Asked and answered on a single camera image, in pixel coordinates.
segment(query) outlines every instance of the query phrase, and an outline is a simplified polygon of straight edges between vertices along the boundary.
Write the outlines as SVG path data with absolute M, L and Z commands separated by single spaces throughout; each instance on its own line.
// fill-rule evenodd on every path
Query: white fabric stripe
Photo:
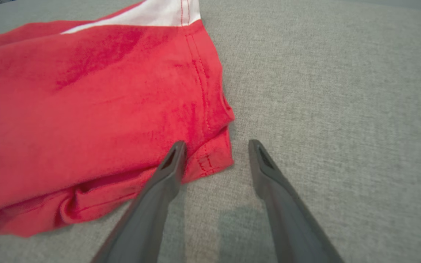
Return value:
M 62 34 L 103 25 L 187 26 L 201 19 L 199 0 L 146 0 L 120 15 L 80 25 Z

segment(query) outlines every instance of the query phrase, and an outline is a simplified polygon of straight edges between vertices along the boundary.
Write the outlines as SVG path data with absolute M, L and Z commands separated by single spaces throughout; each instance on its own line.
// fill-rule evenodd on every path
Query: dark object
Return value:
M 253 186 L 264 200 L 279 263 L 342 263 L 342 259 L 257 140 L 249 142 Z M 186 145 L 172 146 L 165 160 L 115 226 L 92 263 L 155 263 L 170 201 L 179 191 Z
M 261 142 L 249 141 L 253 187 L 264 200 L 279 262 L 343 262 Z
M 186 144 L 176 142 L 92 263 L 157 262 L 169 203 L 180 190 Z

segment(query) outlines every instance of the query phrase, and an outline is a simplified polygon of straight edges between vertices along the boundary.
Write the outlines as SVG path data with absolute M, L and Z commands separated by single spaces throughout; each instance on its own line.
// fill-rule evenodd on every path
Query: gray textured fabric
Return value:
M 276 261 L 251 185 L 251 138 L 346 262 L 421 262 L 421 4 L 411 2 L 201 0 L 237 118 L 235 165 L 182 189 L 159 262 Z M 0 33 L 129 4 L 17 0 L 0 5 Z M 88 262 L 123 211 L 30 239 L 0 236 L 0 262 Z

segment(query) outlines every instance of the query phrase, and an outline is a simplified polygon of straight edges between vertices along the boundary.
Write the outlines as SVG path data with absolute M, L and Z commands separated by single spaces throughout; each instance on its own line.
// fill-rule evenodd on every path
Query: red and white garment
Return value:
M 0 35 L 0 234 L 101 217 L 134 198 L 177 140 L 183 183 L 233 163 L 222 66 L 197 0 Z

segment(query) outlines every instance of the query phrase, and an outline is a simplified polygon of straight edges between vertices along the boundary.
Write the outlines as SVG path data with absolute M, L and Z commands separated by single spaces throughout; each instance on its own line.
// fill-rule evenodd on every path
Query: folded garment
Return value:
M 222 66 L 197 0 L 0 35 L 0 234 L 101 217 L 177 140 L 184 183 L 232 164 Z

